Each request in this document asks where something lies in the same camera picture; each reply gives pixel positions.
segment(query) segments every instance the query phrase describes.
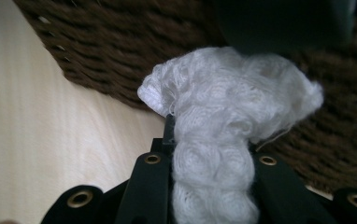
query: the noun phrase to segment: knitted fabric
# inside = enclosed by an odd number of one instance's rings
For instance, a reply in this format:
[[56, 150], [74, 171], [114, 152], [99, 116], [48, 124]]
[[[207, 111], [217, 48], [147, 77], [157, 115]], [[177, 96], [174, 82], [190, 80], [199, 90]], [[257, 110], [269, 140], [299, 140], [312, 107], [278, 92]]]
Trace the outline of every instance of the knitted fabric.
[[322, 104], [321, 86], [277, 55], [199, 49], [154, 67], [139, 97], [176, 118], [173, 207], [178, 223], [256, 223], [249, 142]]

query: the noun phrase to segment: wooden surface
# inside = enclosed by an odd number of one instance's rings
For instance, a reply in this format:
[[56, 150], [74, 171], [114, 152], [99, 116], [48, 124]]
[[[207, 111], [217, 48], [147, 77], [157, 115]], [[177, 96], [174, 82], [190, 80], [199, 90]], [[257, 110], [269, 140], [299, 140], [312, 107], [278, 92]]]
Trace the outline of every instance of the wooden surface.
[[0, 1], [0, 220], [39, 223], [67, 189], [120, 184], [163, 126], [68, 82], [16, 6]]

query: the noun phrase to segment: black clamp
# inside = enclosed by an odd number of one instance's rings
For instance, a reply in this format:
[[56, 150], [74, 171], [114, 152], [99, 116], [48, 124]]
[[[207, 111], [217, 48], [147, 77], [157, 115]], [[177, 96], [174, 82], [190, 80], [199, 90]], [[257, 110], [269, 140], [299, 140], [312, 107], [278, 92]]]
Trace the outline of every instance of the black clamp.
[[[103, 193], [92, 186], [66, 191], [42, 224], [175, 223], [170, 203], [174, 117], [164, 138], [154, 138], [150, 153], [137, 158], [129, 180]], [[341, 189], [332, 201], [308, 191], [278, 156], [253, 153], [256, 179], [252, 193], [261, 211], [259, 224], [357, 224], [357, 189]]]

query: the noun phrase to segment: brown wicker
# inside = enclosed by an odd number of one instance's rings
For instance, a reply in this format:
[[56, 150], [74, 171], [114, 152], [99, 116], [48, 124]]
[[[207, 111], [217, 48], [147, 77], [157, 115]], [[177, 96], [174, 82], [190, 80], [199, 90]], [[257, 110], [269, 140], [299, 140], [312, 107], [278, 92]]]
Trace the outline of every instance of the brown wicker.
[[357, 188], [357, 19], [350, 46], [290, 57], [322, 84], [324, 105], [264, 150], [277, 152], [316, 189]]
[[68, 80], [143, 109], [136, 89], [155, 64], [224, 43], [210, 1], [14, 2]]
[[[68, 80], [138, 108], [136, 89], [155, 64], [224, 44], [208, 0], [14, 1]], [[316, 189], [357, 188], [357, 21], [349, 48], [288, 57], [323, 85], [325, 103], [263, 150]]]

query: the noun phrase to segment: white yarn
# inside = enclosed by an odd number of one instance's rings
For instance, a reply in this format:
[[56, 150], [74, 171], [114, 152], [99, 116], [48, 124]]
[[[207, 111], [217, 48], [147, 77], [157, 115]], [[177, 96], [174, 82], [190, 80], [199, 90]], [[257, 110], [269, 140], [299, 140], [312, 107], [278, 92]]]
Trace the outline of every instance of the white yarn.
[[290, 129], [322, 104], [321, 86], [278, 55], [199, 49], [154, 67], [139, 97], [174, 112], [173, 207], [179, 224], [256, 223], [249, 141]]

